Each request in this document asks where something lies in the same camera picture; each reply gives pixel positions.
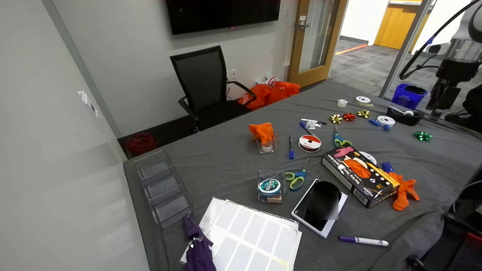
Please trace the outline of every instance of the orange object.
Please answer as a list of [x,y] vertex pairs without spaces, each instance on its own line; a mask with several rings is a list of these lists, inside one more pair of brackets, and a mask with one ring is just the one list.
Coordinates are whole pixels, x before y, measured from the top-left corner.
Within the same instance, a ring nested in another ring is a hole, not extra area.
[[404,212],[410,202],[409,196],[412,196],[415,201],[421,202],[421,196],[416,192],[418,181],[415,180],[404,180],[403,175],[391,172],[389,174],[394,180],[400,183],[400,187],[397,190],[397,201],[394,202],[392,208],[397,212]]
[[272,85],[257,85],[255,88],[252,88],[252,93],[257,96],[255,102],[248,105],[248,102],[251,102],[251,96],[246,94],[239,100],[239,105],[246,106],[251,111],[258,111],[269,105],[300,94],[300,85],[294,85],[290,82],[275,82]]
[[362,180],[368,180],[373,177],[371,171],[364,168],[364,165],[361,165],[358,160],[346,160],[344,163]]
[[251,132],[257,141],[260,141],[263,145],[275,144],[275,129],[272,123],[266,124],[252,124]]

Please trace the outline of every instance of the red object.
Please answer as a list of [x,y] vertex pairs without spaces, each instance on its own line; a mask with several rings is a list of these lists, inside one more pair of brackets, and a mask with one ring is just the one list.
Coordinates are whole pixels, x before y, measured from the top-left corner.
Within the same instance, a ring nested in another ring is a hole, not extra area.
[[127,139],[126,148],[132,156],[142,156],[145,153],[150,153],[156,148],[159,148],[160,144],[156,141],[156,138],[150,133],[139,133]]
[[355,114],[346,114],[344,115],[346,123],[353,123],[356,120]]
[[404,180],[403,175],[398,175],[395,172],[389,172],[389,175],[400,183],[400,187],[397,189],[397,201],[394,202],[394,210],[404,212],[410,202],[409,196],[412,196],[415,201],[421,202],[421,196],[416,192],[418,181],[415,180]]

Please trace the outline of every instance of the black office chair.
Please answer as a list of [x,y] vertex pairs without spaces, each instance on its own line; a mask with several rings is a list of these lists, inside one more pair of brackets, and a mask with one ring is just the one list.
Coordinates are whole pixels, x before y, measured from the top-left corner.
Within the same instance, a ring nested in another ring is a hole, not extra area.
[[178,103],[194,120],[195,130],[207,130],[251,112],[237,102],[227,102],[228,85],[246,91],[249,103],[257,96],[239,82],[228,82],[222,47],[172,56],[171,62],[186,94]]

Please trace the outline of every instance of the chair backrest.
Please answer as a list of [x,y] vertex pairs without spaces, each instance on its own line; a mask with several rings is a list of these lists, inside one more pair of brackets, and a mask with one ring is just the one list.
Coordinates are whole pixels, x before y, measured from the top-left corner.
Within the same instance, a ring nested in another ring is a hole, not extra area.
[[172,56],[171,62],[195,112],[227,102],[227,64],[222,47]]

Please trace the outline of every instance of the purple object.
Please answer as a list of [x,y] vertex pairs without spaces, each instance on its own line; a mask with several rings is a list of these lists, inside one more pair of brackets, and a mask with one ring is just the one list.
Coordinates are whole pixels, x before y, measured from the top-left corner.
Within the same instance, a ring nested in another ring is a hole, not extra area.
[[367,246],[377,246],[377,248],[389,248],[389,243],[385,240],[371,240],[371,239],[359,239],[359,237],[338,237],[343,243],[358,243]]
[[213,243],[203,234],[203,230],[192,216],[184,218],[184,231],[189,243],[187,271],[216,271],[213,263]]

